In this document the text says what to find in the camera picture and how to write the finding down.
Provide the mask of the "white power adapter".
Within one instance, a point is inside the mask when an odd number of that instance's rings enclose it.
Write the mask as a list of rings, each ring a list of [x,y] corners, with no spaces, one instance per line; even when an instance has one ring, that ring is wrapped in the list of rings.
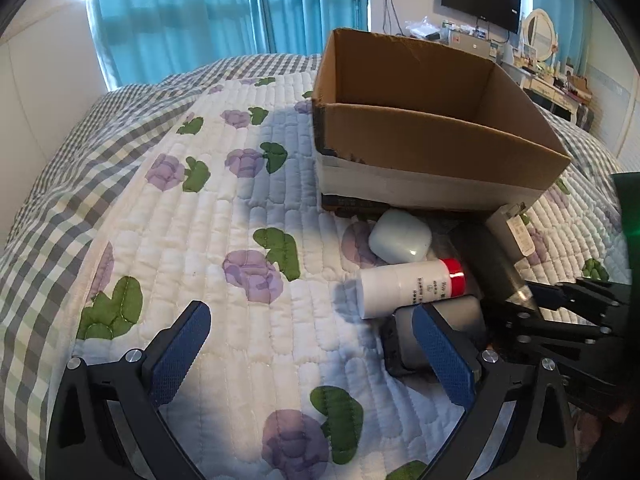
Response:
[[[518,262],[533,255],[535,250],[533,239],[520,216],[522,211],[523,205],[503,205],[486,220],[485,226],[506,256],[506,275],[513,288],[508,301],[538,314],[532,291],[515,269]]]

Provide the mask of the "dark grey small device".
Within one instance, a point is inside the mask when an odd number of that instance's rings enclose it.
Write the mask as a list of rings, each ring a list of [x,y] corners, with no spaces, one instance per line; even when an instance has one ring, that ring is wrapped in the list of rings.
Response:
[[[480,300],[472,295],[399,308],[380,328],[386,372],[401,378],[425,374],[432,364],[438,372],[464,365],[458,346],[469,356],[485,335]]]

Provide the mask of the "white tube with red cap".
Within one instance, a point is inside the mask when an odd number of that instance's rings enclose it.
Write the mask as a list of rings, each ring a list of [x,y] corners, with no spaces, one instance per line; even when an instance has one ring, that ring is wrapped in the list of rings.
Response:
[[[385,318],[398,308],[460,297],[466,278],[453,258],[363,269],[356,279],[360,318]]]

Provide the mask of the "white earbuds case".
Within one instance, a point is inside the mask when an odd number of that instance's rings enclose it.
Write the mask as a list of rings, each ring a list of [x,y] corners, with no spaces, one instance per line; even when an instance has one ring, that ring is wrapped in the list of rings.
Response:
[[[408,212],[389,209],[375,223],[369,248],[389,264],[412,263],[426,258],[432,244],[432,230]]]

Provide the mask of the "grey checkered blanket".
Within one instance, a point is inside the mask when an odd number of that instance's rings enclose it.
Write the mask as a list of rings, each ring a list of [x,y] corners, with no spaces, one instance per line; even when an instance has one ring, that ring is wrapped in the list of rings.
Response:
[[[1,440],[44,474],[54,323],[104,214],[201,93],[227,80],[315,70],[319,55],[224,58],[101,96],[37,178],[1,246]]]

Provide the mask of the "white dressing table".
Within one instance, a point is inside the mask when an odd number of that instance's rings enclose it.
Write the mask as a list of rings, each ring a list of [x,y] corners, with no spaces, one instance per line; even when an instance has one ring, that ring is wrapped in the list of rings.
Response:
[[[548,110],[555,116],[568,120],[572,124],[589,131],[594,121],[593,110],[589,102],[578,94],[565,88],[559,88],[548,82],[543,76],[535,73],[527,66],[502,66],[509,72],[514,81],[525,91],[529,99]]]

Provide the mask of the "cardboard box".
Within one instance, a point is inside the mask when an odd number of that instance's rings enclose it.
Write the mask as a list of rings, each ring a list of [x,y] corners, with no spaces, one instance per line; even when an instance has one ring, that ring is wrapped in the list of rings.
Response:
[[[338,28],[311,95],[321,203],[340,214],[529,207],[570,159],[496,63]]]

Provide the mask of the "floral quilted bedspread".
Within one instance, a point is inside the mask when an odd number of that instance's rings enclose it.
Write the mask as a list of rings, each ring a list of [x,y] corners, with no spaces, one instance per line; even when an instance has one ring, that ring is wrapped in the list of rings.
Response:
[[[390,315],[360,318],[360,271],[389,264],[368,243],[386,210],[430,227],[422,261],[461,263],[462,296],[480,300],[486,328],[478,350],[541,360],[501,349],[504,301],[483,296],[449,237],[464,214],[485,224],[497,209],[323,208],[311,105],[318,71],[202,94],[108,211],[70,292],[58,388],[72,356],[116,362],[145,349],[191,301],[209,306],[206,341],[158,409],[201,479],[423,479],[463,408],[432,368],[390,376],[380,338]],[[629,284],[615,174],[602,194],[568,158],[520,213],[535,250],[515,269],[525,283],[573,283],[593,259]],[[602,414],[566,397],[575,479],[637,478],[639,401]]]

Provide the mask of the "white oval vanity mirror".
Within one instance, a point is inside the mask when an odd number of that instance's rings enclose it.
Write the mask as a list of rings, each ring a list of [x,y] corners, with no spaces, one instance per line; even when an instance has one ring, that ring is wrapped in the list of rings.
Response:
[[[526,53],[535,53],[540,62],[552,58],[558,40],[552,19],[544,9],[534,9],[526,16],[521,33]]]

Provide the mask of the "silver mini fridge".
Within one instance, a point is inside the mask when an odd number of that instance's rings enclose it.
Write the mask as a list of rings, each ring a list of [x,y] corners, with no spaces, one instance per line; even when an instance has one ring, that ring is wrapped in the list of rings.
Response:
[[[452,29],[447,30],[446,36],[449,47],[480,56],[481,58],[491,57],[490,42],[486,39],[477,38],[465,32],[458,32]]]

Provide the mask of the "teal curtain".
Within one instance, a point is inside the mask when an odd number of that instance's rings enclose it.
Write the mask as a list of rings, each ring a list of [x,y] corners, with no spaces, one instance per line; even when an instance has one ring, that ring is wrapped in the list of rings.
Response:
[[[367,29],[368,0],[89,0],[89,16],[118,88],[232,56],[319,53],[333,29]]]

